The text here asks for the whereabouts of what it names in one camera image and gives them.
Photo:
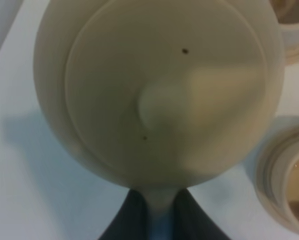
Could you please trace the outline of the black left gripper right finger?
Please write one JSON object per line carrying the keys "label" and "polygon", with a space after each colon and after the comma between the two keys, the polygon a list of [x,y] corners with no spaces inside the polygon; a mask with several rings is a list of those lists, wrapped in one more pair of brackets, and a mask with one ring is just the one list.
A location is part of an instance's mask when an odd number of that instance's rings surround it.
{"label": "black left gripper right finger", "polygon": [[230,240],[187,189],[181,190],[173,202],[172,239]]}

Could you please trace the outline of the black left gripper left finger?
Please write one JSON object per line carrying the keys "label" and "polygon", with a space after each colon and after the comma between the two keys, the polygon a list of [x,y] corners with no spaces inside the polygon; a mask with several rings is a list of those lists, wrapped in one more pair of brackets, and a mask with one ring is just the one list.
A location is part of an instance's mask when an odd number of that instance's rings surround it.
{"label": "black left gripper left finger", "polygon": [[117,215],[99,237],[101,240],[148,240],[151,214],[143,195],[130,190]]}

